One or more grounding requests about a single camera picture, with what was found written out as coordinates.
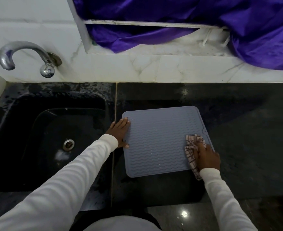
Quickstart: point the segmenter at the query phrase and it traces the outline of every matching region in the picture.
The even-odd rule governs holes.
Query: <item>hand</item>
[[[106,131],[106,134],[114,136],[118,140],[118,147],[125,147],[129,148],[129,145],[123,141],[123,138],[125,134],[128,132],[128,129],[130,127],[130,121],[128,121],[128,118],[120,119],[119,122],[115,124],[113,122],[109,129]]]
[[[198,150],[194,149],[193,154],[199,171],[203,168],[216,168],[220,170],[221,159],[219,154],[214,152],[208,144],[207,148],[204,148],[202,143],[195,144],[198,146]]]

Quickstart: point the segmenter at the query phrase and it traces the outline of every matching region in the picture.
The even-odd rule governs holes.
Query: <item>sink drain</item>
[[[74,140],[66,140],[62,146],[65,151],[70,151],[74,147]]]

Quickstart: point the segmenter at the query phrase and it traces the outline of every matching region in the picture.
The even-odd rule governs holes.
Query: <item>faucet spout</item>
[[[40,74],[43,77],[50,78],[54,75],[55,69],[54,66],[59,66],[62,64],[61,59],[55,55],[46,52],[39,45],[36,45],[28,41],[13,41],[10,42],[0,49],[0,65],[6,70],[15,69],[15,64],[13,62],[13,54],[21,49],[32,49],[35,50],[41,59],[44,61],[44,65],[40,68]]]

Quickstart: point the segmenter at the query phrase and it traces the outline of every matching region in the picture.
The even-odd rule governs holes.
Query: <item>purple fabric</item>
[[[283,70],[283,0],[73,0],[82,19],[204,23],[227,26],[245,62]],[[87,25],[97,44],[118,53],[161,44],[196,29]]]

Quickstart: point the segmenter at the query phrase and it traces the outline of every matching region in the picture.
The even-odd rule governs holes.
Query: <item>silicone drying mat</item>
[[[129,177],[190,169],[184,153],[186,135],[198,134],[212,143],[195,106],[126,111],[131,126],[124,137],[125,170]]]

